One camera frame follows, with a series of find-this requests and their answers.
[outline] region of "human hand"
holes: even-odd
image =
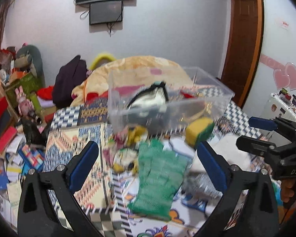
[[[289,202],[290,198],[294,196],[292,190],[296,179],[283,180],[281,184],[281,200],[283,202]]]

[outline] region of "green mesh glove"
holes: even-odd
[[[128,208],[136,214],[169,221],[173,196],[182,184],[187,166],[185,157],[163,150],[163,144],[152,139],[139,145],[139,190]]]

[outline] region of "blue gripper pad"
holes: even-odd
[[[67,165],[66,179],[72,194],[79,191],[99,156],[99,146],[89,141],[80,154],[75,155]]]
[[[277,129],[277,124],[270,119],[251,117],[249,118],[249,126],[259,128],[267,131],[274,131]]]
[[[220,167],[218,162],[214,159],[208,148],[201,142],[197,148],[197,156],[199,157],[201,163],[203,164],[211,182],[213,183],[217,191],[221,191],[223,194],[227,189],[227,179],[226,174]]]

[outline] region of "door frame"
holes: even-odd
[[[257,0],[257,9],[258,9],[258,29],[257,29],[257,37],[255,41],[255,47],[254,47],[254,52],[253,52],[253,59],[251,62],[248,78],[245,83],[245,87],[242,91],[242,94],[240,96],[240,100],[238,103],[239,107],[243,107],[244,103],[249,95],[250,88],[252,86],[253,80],[255,73],[258,68],[259,64],[259,59],[260,59],[260,54],[261,54],[261,47],[262,47],[262,37],[263,37],[263,29],[264,29],[264,6],[263,6],[263,0]],[[227,53],[226,53],[226,59],[225,59],[225,64],[224,64],[224,69],[223,73],[221,76],[221,79],[226,74],[226,64],[229,60],[229,55],[230,55],[230,46],[231,46],[231,41],[232,41],[232,35],[233,35],[233,24],[234,23],[234,0],[231,0],[231,22],[230,22],[230,32],[229,32],[229,40],[228,40],[228,47],[227,47]]]

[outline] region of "sponge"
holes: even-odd
[[[213,120],[208,117],[193,121],[186,128],[185,141],[196,149],[200,142],[206,141],[211,136],[214,125]]]

